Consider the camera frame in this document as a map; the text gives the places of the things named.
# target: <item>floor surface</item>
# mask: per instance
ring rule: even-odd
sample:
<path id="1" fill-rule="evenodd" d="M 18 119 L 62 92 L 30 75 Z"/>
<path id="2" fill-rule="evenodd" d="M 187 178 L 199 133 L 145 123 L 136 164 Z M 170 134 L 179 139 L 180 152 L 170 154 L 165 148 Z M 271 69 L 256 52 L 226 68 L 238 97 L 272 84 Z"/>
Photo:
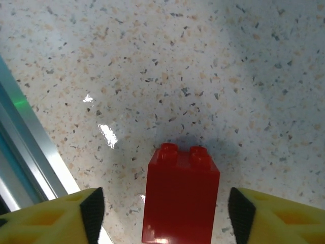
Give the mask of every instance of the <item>floor surface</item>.
<path id="1" fill-rule="evenodd" d="M 167 141 L 208 147 L 212 243 L 230 244 L 231 187 L 325 209 L 324 6 L 3 0 L 0 54 L 80 188 L 104 188 L 115 244 L 141 242 L 147 164 Z"/>

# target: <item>metal rail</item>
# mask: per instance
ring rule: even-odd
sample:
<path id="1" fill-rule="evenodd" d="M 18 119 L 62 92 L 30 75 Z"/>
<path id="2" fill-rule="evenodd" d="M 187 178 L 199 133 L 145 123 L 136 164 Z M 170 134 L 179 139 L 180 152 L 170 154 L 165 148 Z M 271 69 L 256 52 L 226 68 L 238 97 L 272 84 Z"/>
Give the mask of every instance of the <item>metal rail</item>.
<path id="1" fill-rule="evenodd" d="M 80 191 L 1 57 L 0 133 L 32 186 L 32 190 L 26 188 L 23 177 L 16 175 L 1 153 L 0 194 L 10 210 Z M 98 243 L 113 244 L 103 227 Z"/>

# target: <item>red block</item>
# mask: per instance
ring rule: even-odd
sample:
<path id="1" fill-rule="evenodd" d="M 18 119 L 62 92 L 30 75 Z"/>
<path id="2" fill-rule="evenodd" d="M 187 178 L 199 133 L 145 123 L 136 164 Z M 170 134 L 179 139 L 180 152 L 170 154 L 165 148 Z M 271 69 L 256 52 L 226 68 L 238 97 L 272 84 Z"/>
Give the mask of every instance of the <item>red block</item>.
<path id="1" fill-rule="evenodd" d="M 219 178 L 206 148 L 162 144 L 148 165 L 142 242 L 210 244 Z"/>

